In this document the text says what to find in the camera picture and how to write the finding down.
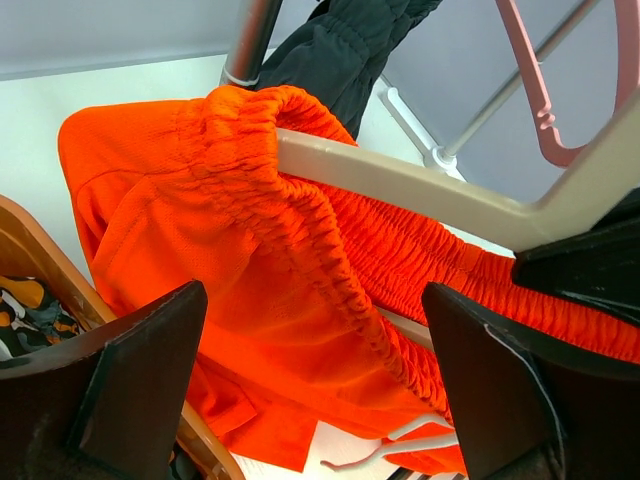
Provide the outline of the orange shorts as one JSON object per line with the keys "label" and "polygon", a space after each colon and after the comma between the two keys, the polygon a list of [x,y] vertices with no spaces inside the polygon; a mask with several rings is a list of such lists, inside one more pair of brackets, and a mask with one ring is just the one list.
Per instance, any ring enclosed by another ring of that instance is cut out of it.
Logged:
{"label": "orange shorts", "polygon": [[187,399],[232,452],[300,471],[318,422],[386,440],[423,415],[449,418],[435,354],[385,317],[425,323],[431,282],[638,362],[636,327],[514,285],[510,258],[419,214],[280,174],[279,128],[351,140],[293,86],[90,107],[58,134],[80,243],[113,312],[204,284]]}

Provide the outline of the dark navy shorts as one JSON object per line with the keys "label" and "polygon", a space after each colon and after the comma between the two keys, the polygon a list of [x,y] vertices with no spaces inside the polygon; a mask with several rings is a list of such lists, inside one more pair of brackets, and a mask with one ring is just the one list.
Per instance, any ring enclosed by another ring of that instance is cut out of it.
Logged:
{"label": "dark navy shorts", "polygon": [[356,138],[389,56],[439,5],[437,0],[321,1],[264,61],[255,88],[301,88]]}

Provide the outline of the orange plastic basket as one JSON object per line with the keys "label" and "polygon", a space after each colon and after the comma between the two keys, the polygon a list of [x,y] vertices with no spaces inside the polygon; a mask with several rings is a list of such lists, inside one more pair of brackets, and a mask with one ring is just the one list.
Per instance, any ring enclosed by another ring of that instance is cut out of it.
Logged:
{"label": "orange plastic basket", "polygon": [[[44,282],[85,332],[115,319],[97,292],[38,222],[9,199],[1,202],[1,277]],[[242,470],[186,396],[165,479],[239,479]]]}

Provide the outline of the pink plastic hanger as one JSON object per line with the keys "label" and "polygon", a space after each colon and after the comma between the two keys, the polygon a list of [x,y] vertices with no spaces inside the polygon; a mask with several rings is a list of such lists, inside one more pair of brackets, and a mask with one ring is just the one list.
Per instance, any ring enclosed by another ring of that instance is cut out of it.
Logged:
{"label": "pink plastic hanger", "polygon": [[[594,8],[594,1],[582,1],[560,21],[535,48],[530,40],[517,4],[513,0],[497,0],[496,6],[514,53],[519,74],[529,103],[538,144],[543,157],[551,164],[566,168],[583,150],[562,143],[555,127],[552,103],[540,68],[545,59]],[[617,31],[617,84],[614,108],[621,108],[639,88],[639,2],[615,0]]]}

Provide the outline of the beige hanger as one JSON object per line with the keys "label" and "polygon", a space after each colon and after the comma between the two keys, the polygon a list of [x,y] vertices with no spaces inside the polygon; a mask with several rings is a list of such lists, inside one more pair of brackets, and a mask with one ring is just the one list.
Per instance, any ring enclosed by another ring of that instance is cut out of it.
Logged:
{"label": "beige hanger", "polygon": [[[522,203],[446,174],[307,131],[279,129],[282,172],[433,218],[517,253],[589,231],[639,181],[639,99],[632,96],[538,201]],[[513,282],[515,261],[478,263],[462,294],[490,311],[608,356],[639,348],[639,323]]]}

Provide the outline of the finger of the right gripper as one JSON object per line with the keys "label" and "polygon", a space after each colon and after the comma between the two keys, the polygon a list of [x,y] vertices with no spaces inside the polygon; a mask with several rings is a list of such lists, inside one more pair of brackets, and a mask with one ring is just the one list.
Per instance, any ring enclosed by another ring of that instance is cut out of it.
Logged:
{"label": "finger of the right gripper", "polygon": [[639,323],[639,190],[589,231],[516,254],[513,282]]}

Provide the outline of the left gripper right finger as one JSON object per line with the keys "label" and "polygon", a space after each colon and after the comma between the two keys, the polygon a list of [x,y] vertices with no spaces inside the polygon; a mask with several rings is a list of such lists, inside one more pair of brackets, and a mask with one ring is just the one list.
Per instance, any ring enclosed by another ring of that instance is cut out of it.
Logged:
{"label": "left gripper right finger", "polygon": [[638,365],[441,284],[425,288],[422,304],[469,478],[638,478]]}

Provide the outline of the camouflage patterned shorts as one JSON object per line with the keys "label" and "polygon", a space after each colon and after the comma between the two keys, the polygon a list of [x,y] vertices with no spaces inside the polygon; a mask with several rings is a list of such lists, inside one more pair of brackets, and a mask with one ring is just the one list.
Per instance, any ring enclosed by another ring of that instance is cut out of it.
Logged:
{"label": "camouflage patterned shorts", "polygon": [[1,277],[1,360],[53,346],[85,332],[48,286],[34,277]]}

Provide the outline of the metal clothes rack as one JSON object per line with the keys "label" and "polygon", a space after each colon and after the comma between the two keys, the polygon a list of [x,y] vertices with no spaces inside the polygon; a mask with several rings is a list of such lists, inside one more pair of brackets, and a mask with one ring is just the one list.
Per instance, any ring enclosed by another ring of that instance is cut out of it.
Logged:
{"label": "metal clothes rack", "polygon": [[[236,38],[221,71],[222,84],[240,87],[255,86],[281,5],[280,1],[242,1],[240,3]],[[535,60],[538,63],[544,61],[596,5],[595,1],[580,1],[572,7],[536,47]],[[457,169],[456,154],[522,83],[522,71],[518,69],[485,102],[462,133],[446,146],[438,144],[425,129],[401,99],[395,87],[389,86],[381,96],[381,101],[421,153],[425,166],[437,167],[448,175],[460,179],[462,175]]]}

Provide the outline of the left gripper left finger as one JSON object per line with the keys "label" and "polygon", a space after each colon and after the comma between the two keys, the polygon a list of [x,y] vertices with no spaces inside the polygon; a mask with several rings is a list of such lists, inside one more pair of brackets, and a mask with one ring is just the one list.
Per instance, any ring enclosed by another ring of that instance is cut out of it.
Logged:
{"label": "left gripper left finger", "polygon": [[191,281],[1,363],[4,479],[165,479],[207,295]]}

